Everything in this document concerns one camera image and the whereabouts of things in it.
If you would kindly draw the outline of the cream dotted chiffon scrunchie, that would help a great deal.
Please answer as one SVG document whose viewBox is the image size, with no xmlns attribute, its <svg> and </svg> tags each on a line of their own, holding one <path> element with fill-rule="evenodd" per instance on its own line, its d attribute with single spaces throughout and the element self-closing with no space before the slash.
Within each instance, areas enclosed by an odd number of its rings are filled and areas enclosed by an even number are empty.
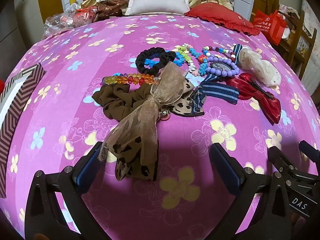
<svg viewBox="0 0 320 240">
<path fill-rule="evenodd" d="M 252 70 L 256 78 L 266 86 L 278 86 L 281 74 L 269 61 L 248 46 L 240 49 L 238 59 L 243 70 Z"/>
</svg>

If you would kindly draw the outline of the red satin bow clip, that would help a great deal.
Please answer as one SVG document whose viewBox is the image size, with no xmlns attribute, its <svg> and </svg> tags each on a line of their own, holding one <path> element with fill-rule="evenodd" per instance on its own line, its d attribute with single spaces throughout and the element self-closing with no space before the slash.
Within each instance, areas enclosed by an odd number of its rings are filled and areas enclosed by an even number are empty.
<svg viewBox="0 0 320 240">
<path fill-rule="evenodd" d="M 279 123 L 280 101 L 272 93 L 264 91 L 251 74 L 242 73 L 238 77 L 231 77 L 226 80 L 226 84 L 238 89 L 240 100 L 249 100 L 250 98 L 257 100 L 264 115 L 272 125 Z"/>
</svg>

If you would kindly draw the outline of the tan organza leopard bow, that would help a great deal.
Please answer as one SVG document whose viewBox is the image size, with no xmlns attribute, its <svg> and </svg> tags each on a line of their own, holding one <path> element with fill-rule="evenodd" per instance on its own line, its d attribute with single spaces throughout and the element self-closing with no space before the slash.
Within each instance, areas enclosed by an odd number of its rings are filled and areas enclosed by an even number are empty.
<svg viewBox="0 0 320 240">
<path fill-rule="evenodd" d="M 185 77 L 176 64 L 169 62 L 152 84 L 150 95 L 132 113 L 121 120 L 104 140 L 98 159 L 109 153 L 117 161 L 115 177 L 154 180 L 158 162 L 157 120 L 161 107 L 175 103 L 183 94 Z"/>
</svg>

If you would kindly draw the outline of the blue striped strap watch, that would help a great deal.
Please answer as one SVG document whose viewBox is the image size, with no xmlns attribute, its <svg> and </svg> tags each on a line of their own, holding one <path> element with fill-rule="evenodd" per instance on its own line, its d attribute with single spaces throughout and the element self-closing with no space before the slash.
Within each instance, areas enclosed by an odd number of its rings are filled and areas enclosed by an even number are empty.
<svg viewBox="0 0 320 240">
<path fill-rule="evenodd" d="M 199 62 L 195 74 L 203 78 L 191 95 L 193 112 L 203 108 L 208 96 L 225 100 L 234 105 L 238 102 L 238 89 L 220 81 L 239 75 L 240 68 L 237 62 L 241 48 L 240 44 L 235 45 L 232 50 L 205 46 L 199 53 L 192 46 L 187 46 L 191 56 Z"/>
</svg>

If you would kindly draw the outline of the brown fabric scrunchie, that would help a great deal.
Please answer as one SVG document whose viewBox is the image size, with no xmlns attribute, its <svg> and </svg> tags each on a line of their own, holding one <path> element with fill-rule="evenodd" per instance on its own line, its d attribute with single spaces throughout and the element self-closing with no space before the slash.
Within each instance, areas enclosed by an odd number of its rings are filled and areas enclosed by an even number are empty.
<svg viewBox="0 0 320 240">
<path fill-rule="evenodd" d="M 103 85 L 92 98 L 103 108 L 107 118 L 121 121 L 144 103 L 150 89 L 148 84 L 142 84 L 135 90 L 130 90 L 129 84 Z"/>
</svg>

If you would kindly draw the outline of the black fabric scrunchie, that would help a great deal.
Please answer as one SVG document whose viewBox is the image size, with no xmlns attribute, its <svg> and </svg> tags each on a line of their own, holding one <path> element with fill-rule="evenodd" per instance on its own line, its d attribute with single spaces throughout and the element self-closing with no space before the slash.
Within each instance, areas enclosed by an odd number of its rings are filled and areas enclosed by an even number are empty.
<svg viewBox="0 0 320 240">
<path fill-rule="evenodd" d="M 136 67 L 140 74 L 157 76 L 159 71 L 169 62 L 175 60 L 174 51 L 166 51 L 161 47 L 152 47 L 142 51 L 136 58 Z"/>
</svg>

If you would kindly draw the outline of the striped white jewelry box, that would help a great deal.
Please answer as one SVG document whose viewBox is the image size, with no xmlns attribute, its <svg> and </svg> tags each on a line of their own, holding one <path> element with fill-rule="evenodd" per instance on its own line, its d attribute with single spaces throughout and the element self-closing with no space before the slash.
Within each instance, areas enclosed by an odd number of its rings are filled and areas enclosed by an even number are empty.
<svg viewBox="0 0 320 240">
<path fill-rule="evenodd" d="M 42 65 L 37 63 L 14 75 L 1 93 L 1 198 L 6 197 L 6 169 L 16 126 L 45 73 Z"/>
</svg>

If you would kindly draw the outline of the wooden chair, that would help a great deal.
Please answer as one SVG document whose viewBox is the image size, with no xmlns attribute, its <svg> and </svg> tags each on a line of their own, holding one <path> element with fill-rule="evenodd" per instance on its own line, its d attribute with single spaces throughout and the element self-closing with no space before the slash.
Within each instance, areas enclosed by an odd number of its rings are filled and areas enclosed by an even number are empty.
<svg viewBox="0 0 320 240">
<path fill-rule="evenodd" d="M 304 26 L 305 12 L 301 11 L 300 17 L 295 13 L 280 12 L 289 22 L 289 36 L 287 40 L 282 39 L 278 45 L 286 63 L 295 71 L 296 75 L 302 80 L 311 53 L 316 43 L 318 31 L 314 28 L 310 33 Z"/>
</svg>

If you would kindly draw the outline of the leopard print bow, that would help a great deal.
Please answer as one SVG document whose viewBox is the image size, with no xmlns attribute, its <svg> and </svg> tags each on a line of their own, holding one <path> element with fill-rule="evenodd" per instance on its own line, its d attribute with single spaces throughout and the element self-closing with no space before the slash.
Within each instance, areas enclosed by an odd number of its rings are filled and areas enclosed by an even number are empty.
<svg viewBox="0 0 320 240">
<path fill-rule="evenodd" d="M 183 117 L 196 117 L 204 115 L 204 110 L 201 107 L 199 110 L 193 112 L 191 95 L 194 90 L 194 85 L 188 80 L 184 80 L 183 94 L 174 103 L 167 105 L 170 113 Z"/>
</svg>

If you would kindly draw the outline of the red shopping bag right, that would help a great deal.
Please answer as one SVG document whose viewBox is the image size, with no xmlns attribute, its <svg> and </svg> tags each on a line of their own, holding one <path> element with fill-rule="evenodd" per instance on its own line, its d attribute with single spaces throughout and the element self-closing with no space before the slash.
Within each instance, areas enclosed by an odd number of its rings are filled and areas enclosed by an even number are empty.
<svg viewBox="0 0 320 240">
<path fill-rule="evenodd" d="M 270 15 L 257 10 L 253 19 L 253 25 L 260 29 L 268 42 L 277 46 L 286 28 L 286 21 L 277 10 Z"/>
</svg>

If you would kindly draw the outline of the red ruffled cushion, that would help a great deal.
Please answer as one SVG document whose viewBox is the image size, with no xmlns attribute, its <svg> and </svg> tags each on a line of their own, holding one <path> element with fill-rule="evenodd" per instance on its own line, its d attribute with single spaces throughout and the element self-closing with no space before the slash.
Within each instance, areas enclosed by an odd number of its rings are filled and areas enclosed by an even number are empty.
<svg viewBox="0 0 320 240">
<path fill-rule="evenodd" d="M 229 30 L 237 31 L 248 36 L 257 36 L 260 34 L 260 29 L 258 27 L 255 27 L 251 22 L 236 12 L 217 3 L 207 2 L 196 5 L 184 15 L 212 22 Z"/>
</svg>

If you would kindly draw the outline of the clear plastic snack bag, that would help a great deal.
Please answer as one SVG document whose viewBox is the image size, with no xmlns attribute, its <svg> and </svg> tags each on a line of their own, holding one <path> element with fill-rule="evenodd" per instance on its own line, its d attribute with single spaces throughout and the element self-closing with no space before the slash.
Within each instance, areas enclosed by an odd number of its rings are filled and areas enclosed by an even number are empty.
<svg viewBox="0 0 320 240">
<path fill-rule="evenodd" d="M 70 4 L 63 13 L 45 20 L 42 39 L 94 22 L 97 19 L 97 10 L 96 4 Z"/>
</svg>

